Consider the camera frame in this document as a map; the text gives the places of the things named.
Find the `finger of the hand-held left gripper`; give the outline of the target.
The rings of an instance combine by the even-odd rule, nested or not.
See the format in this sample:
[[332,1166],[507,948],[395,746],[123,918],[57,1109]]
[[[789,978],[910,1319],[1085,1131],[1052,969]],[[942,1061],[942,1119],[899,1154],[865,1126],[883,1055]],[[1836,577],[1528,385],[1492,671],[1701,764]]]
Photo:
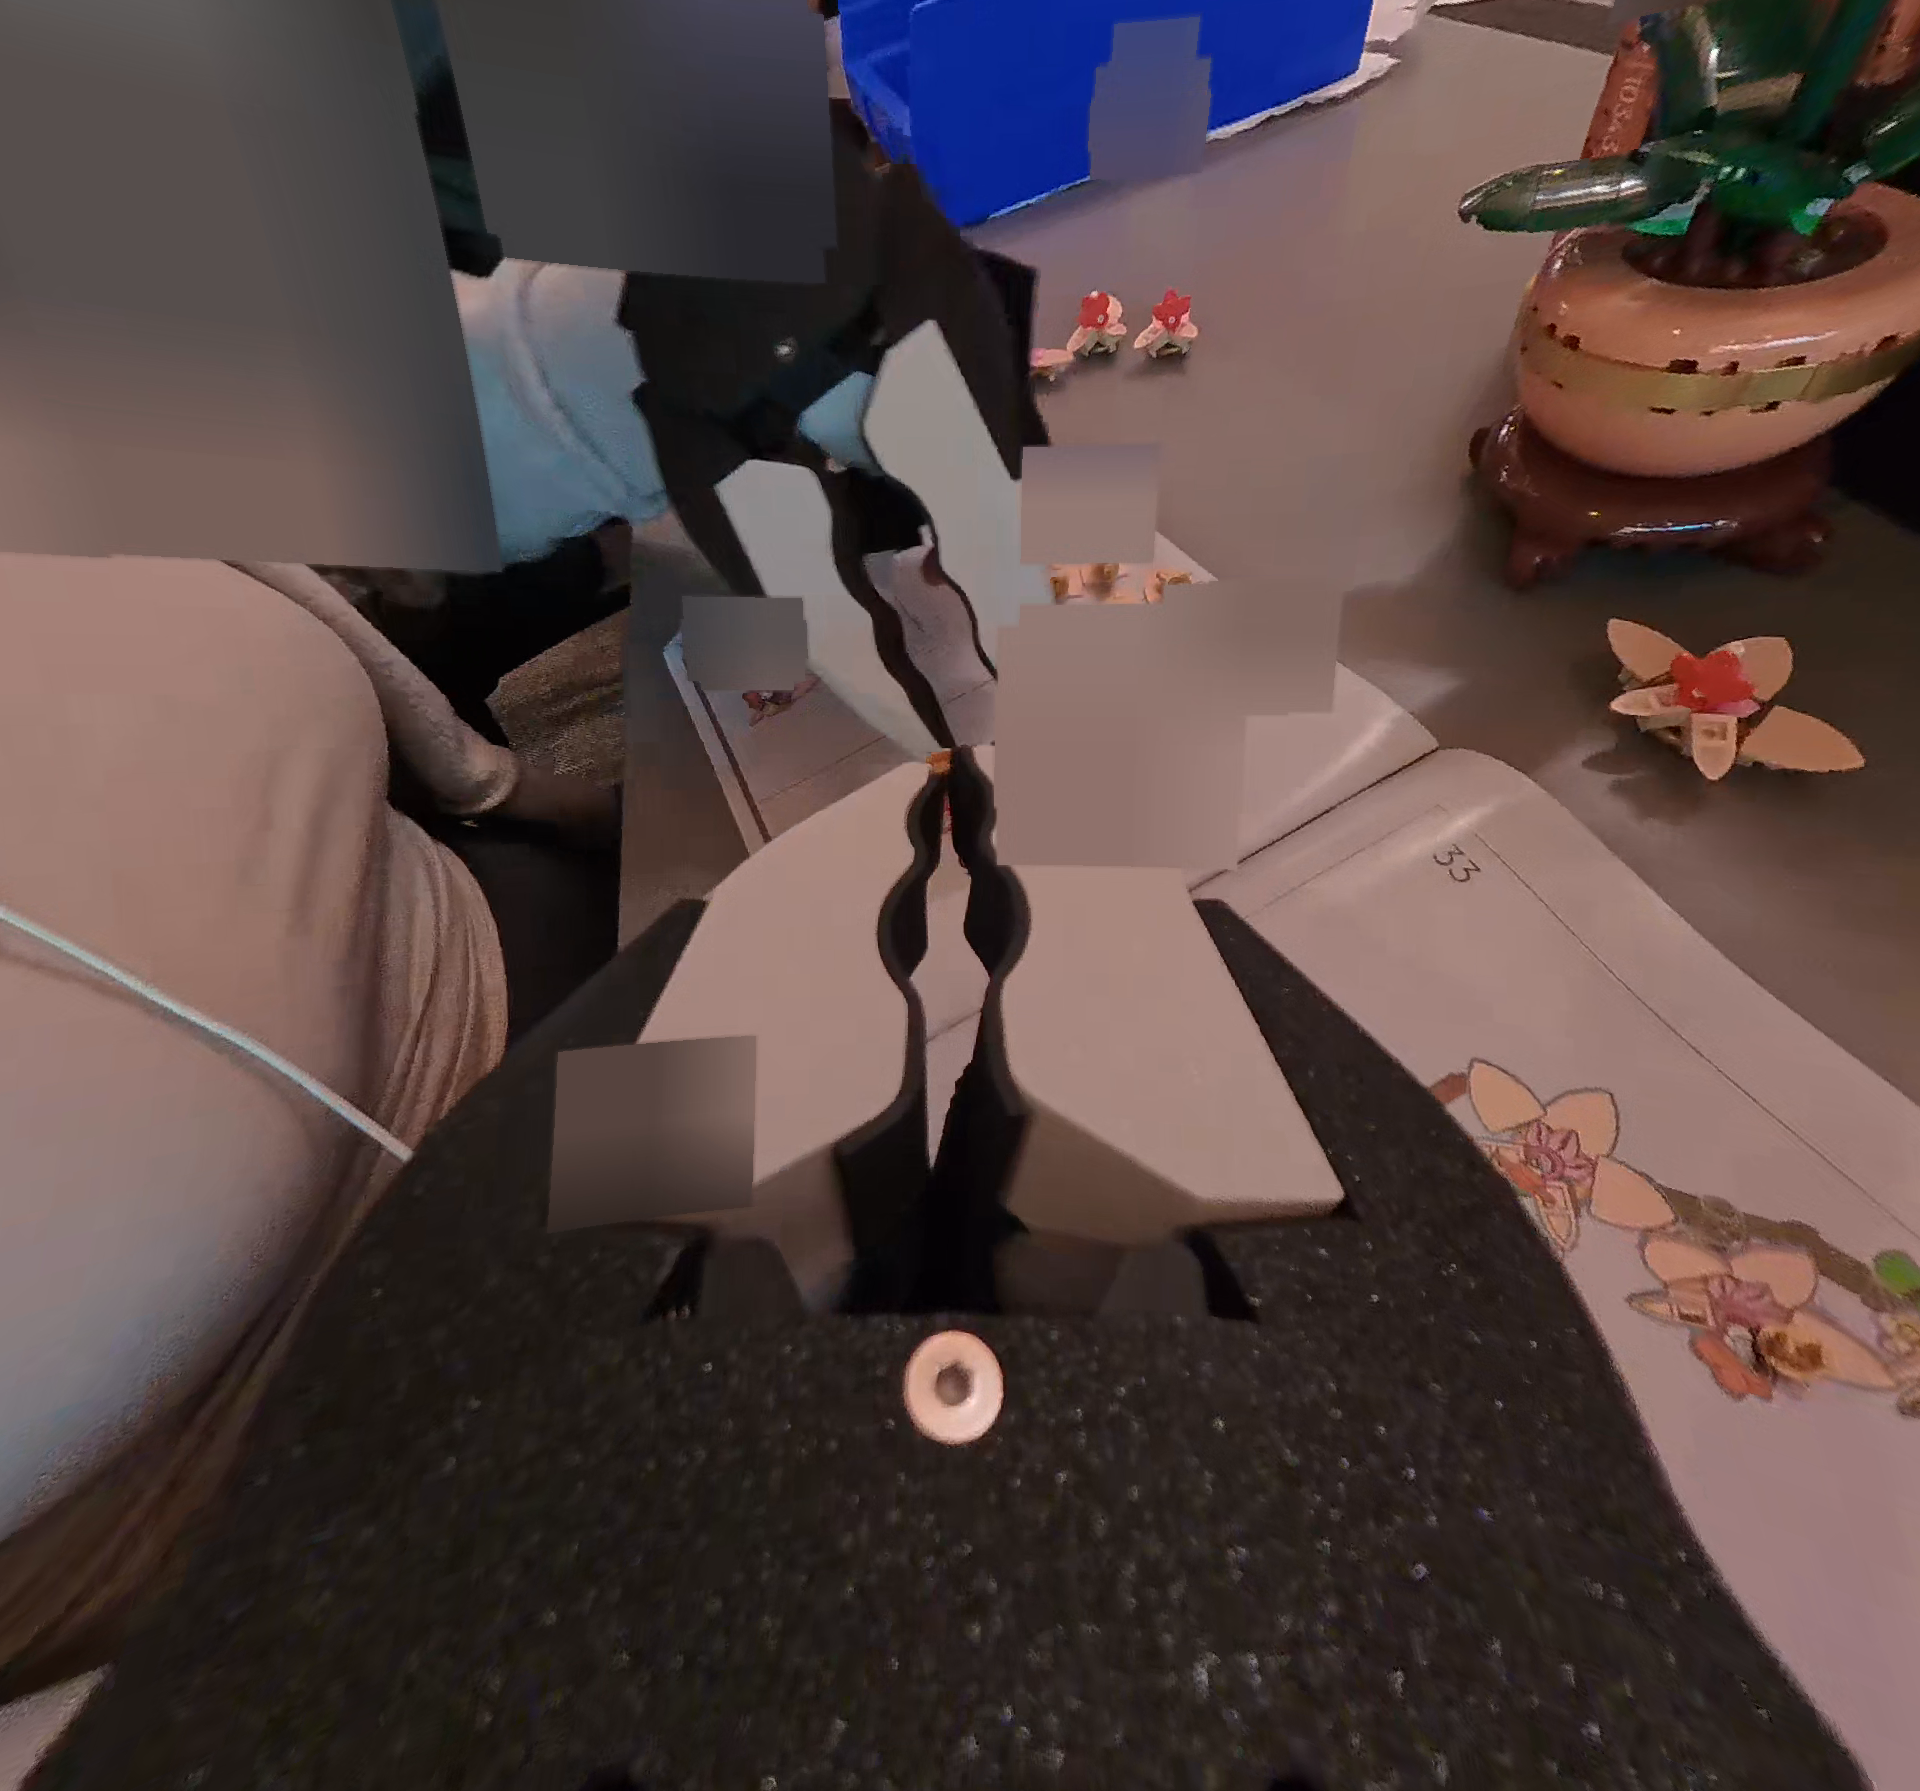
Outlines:
[[994,389],[995,405],[1013,405],[1007,454],[939,323],[913,327],[880,357],[871,394],[871,721],[902,750],[974,744],[916,656],[905,617],[911,565],[931,565],[935,620],[963,689],[995,680],[1002,635],[1042,595],[1044,569],[1020,560],[1028,400],[1018,374]]
[[947,750],[945,717],[905,655],[896,613],[875,591],[862,555],[836,535],[838,508],[823,477],[748,460],[715,495],[760,595],[799,603],[808,672],[907,756]]

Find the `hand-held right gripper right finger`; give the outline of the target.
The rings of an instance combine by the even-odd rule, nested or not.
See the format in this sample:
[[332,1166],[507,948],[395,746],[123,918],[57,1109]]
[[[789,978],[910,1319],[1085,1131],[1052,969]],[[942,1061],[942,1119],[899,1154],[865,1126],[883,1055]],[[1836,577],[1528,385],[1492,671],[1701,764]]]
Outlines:
[[1177,871],[1013,867],[976,756],[947,773],[987,982],[931,1155],[937,1308],[1245,1308],[1217,1227],[1343,1183]]

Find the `grey fabric chair seat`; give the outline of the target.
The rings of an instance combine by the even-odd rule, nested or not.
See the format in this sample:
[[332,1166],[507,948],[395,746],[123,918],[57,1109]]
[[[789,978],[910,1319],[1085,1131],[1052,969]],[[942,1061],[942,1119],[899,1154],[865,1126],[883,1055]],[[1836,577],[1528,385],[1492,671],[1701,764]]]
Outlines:
[[627,635],[629,609],[620,606],[496,681],[489,711],[522,764],[603,786],[623,783]]

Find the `toy brick instruction booklet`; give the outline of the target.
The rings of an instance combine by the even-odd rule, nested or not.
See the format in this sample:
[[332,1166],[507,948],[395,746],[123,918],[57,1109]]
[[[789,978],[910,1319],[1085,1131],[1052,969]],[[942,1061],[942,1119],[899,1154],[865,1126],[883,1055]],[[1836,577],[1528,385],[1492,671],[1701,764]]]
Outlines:
[[1494,1184],[1421,1155],[1387,1202],[1465,1205],[1497,1284],[1574,1285],[1760,1632],[1871,1788],[1915,1788],[1915,1105],[1357,674],[1251,725],[1247,799],[1192,900],[1426,1076]]

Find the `blue plastic bin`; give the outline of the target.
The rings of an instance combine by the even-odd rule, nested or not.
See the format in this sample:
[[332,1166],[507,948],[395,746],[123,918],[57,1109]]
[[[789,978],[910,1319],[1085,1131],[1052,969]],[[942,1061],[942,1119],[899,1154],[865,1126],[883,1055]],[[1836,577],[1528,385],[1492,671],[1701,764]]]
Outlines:
[[976,226],[1085,181],[1114,29],[1194,20],[1211,133],[1357,72],[1373,0],[839,0],[852,103],[947,217]]

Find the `grey desk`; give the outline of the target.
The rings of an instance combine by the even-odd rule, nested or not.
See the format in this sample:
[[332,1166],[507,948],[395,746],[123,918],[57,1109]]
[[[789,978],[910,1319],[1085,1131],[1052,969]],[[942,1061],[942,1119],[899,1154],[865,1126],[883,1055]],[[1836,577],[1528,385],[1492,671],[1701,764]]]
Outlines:
[[[1058,443],[1156,443],[1160,529],[1221,577],[1284,569],[1291,539],[1346,571],[1340,659],[1443,747],[1524,771],[1784,1006],[1915,1095],[1915,535],[1838,499],[1814,569],[1600,555],[1516,593],[1502,525],[1465,485],[1545,244],[1489,237],[1457,197],[1568,158],[1599,54],[1429,16],[1340,103],[1209,147],[1164,186],[1077,188],[972,239],[1038,273],[1036,338],[1116,289],[1139,315],[1189,292],[1187,363],[1123,357],[1042,397]],[[1604,715],[1603,627],[1690,651],[1785,635],[1799,703],[1864,771],[1690,781]]]

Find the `assembled pink brick flower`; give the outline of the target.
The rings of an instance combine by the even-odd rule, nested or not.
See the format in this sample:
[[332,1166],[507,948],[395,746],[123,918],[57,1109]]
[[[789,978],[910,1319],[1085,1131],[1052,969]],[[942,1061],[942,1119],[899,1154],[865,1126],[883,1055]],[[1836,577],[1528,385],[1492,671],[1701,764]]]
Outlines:
[[1610,620],[1604,638],[1619,672],[1610,715],[1675,750],[1707,783],[1747,765],[1833,777],[1867,764],[1832,723],[1782,702],[1795,669],[1782,635],[1686,653],[1665,632]]

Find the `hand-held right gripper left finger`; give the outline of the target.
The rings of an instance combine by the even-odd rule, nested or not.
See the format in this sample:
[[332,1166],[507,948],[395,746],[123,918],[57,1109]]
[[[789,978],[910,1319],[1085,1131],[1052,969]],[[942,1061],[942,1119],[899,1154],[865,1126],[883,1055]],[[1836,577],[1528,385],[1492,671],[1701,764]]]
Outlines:
[[808,1308],[888,1270],[922,1204],[926,881],[942,777],[907,764],[765,844],[707,896],[640,1031],[648,1216],[763,1241]]

